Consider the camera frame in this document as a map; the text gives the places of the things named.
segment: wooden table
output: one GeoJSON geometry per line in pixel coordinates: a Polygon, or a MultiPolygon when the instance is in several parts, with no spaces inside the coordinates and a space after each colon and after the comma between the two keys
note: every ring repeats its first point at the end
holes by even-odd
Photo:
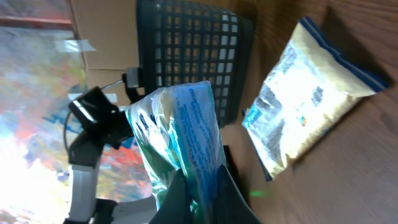
{"type": "Polygon", "coordinates": [[[256,22],[256,38],[241,108],[250,107],[297,23],[310,16],[359,66],[391,82],[366,98],[308,153],[266,183],[241,126],[221,130],[250,206],[264,223],[398,223],[398,0],[201,1],[233,9],[256,22]]]}

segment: black object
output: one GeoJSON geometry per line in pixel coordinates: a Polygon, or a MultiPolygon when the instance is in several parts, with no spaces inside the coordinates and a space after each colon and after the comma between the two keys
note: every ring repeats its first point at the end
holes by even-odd
{"type": "Polygon", "coordinates": [[[127,72],[122,74],[124,89],[132,104],[142,99],[142,96],[137,92],[137,88],[144,86],[143,75],[142,68],[128,68],[127,72]]]}
{"type": "Polygon", "coordinates": [[[83,128],[68,149],[70,164],[95,167],[105,144],[119,149],[133,136],[125,113],[112,105],[98,87],[73,100],[69,109],[83,128]]]}
{"type": "Polygon", "coordinates": [[[225,166],[218,169],[216,209],[217,220],[214,223],[261,224],[239,193],[225,166]]]}
{"type": "MultiPolygon", "coordinates": [[[[218,169],[217,197],[213,205],[215,213],[210,223],[261,224],[242,198],[225,166],[218,169]]],[[[189,208],[190,197],[180,169],[174,176],[162,206],[149,224],[189,224],[192,222],[189,208]]]]}
{"type": "Polygon", "coordinates": [[[146,93],[209,80],[219,127],[235,121],[252,45],[251,21],[206,4],[139,0],[137,30],[146,93]]]}

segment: black mesh basket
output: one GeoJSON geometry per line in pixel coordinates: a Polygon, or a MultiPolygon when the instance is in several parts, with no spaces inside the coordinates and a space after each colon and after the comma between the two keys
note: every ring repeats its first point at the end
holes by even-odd
{"type": "Polygon", "coordinates": [[[141,0],[137,29],[146,93],[209,80],[219,126],[236,120],[253,38],[249,20],[206,4],[141,0]]]}

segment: food package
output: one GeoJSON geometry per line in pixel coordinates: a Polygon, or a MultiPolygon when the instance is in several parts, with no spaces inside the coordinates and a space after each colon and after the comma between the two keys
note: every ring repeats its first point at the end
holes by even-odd
{"type": "Polygon", "coordinates": [[[216,174],[225,165],[209,81],[159,88],[126,110],[158,209],[182,169],[196,223],[214,214],[216,174]]]}
{"type": "Polygon", "coordinates": [[[309,18],[299,20],[243,126],[275,178],[362,97],[387,85],[347,61],[309,18]]]}

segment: plastic wrapper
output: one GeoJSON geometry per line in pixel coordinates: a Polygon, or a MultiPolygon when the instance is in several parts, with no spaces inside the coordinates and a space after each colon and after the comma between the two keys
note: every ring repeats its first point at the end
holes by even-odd
{"type": "Polygon", "coordinates": [[[225,164],[209,81],[159,88],[126,110],[158,208],[182,169],[196,223],[213,216],[216,174],[225,164]]]}
{"type": "Polygon", "coordinates": [[[243,126],[274,178],[362,97],[385,88],[378,77],[347,61],[306,17],[264,80],[243,126]]]}

